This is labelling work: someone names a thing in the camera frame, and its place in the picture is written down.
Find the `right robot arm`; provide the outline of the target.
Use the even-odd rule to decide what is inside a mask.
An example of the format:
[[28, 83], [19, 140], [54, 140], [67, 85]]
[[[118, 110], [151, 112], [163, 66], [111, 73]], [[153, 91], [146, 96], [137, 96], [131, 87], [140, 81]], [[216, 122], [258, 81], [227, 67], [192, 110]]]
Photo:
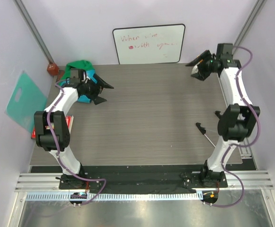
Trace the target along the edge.
[[218, 142], [211, 156], [205, 161], [196, 176], [202, 187], [216, 187], [225, 181], [225, 166], [236, 147], [249, 137], [259, 125], [260, 108], [254, 106], [244, 88], [241, 65], [234, 60], [231, 50], [219, 51], [218, 55], [209, 50], [187, 63], [191, 66], [191, 76], [204, 81], [211, 73], [217, 73], [228, 107], [218, 116]]

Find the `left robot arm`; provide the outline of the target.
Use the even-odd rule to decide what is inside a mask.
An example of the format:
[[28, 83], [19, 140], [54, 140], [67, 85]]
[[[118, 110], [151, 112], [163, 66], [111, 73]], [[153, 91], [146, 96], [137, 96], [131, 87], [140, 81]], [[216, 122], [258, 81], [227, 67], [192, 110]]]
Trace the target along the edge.
[[88, 179], [85, 170], [70, 148], [71, 135], [66, 115], [77, 100], [86, 96], [95, 105], [106, 102], [99, 95], [104, 89], [114, 87], [98, 74], [89, 77], [79, 71], [77, 77], [61, 79], [56, 84], [59, 94], [43, 111], [34, 114], [35, 140], [38, 147], [49, 152], [62, 168], [63, 174], [71, 176], [70, 183], [77, 189], [83, 188]]

